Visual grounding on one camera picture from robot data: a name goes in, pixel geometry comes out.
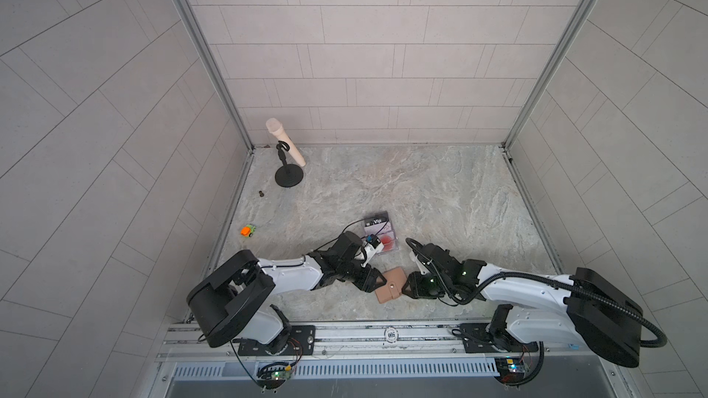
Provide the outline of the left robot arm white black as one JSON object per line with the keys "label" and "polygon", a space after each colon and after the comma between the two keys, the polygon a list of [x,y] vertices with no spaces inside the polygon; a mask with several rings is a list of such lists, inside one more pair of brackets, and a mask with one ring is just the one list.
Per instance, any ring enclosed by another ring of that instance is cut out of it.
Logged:
{"label": "left robot arm white black", "polygon": [[291,324],[270,299],[323,289],[336,281],[372,293],[386,284],[381,271],[371,266],[384,248],[375,235],[361,238],[344,231],[328,249],[315,249],[301,259],[259,259],[242,250],[197,284],[186,304],[212,348],[235,339],[252,340],[278,355],[289,345]]}

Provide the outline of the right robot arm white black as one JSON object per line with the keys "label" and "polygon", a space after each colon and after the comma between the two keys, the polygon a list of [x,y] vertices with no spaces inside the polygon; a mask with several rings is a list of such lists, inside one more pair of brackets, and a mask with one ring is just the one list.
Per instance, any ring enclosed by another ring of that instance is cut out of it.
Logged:
{"label": "right robot arm white black", "polygon": [[639,366],[647,324],[643,309],[596,271],[579,267],[571,276],[535,275],[481,260],[458,261],[433,243],[406,243],[419,268],[403,288],[409,298],[446,297],[453,306],[496,302],[490,337],[519,344],[568,340],[615,365]]}

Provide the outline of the pink leather card wallet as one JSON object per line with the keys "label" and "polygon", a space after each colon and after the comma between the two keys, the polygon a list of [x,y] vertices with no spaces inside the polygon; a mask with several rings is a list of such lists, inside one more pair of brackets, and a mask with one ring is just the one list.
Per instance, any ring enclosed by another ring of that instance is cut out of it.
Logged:
{"label": "pink leather card wallet", "polygon": [[380,304],[400,298],[402,289],[407,282],[407,275],[400,266],[383,273],[383,277],[386,279],[385,285],[374,291]]}

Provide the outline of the clear acrylic card holder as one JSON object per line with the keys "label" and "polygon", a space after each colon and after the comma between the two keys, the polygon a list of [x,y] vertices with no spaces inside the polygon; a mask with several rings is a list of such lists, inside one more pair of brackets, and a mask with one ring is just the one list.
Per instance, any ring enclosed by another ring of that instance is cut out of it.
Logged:
{"label": "clear acrylic card holder", "polygon": [[382,252],[398,249],[398,238],[391,217],[387,211],[374,213],[363,221],[364,239],[375,236],[383,244]]}

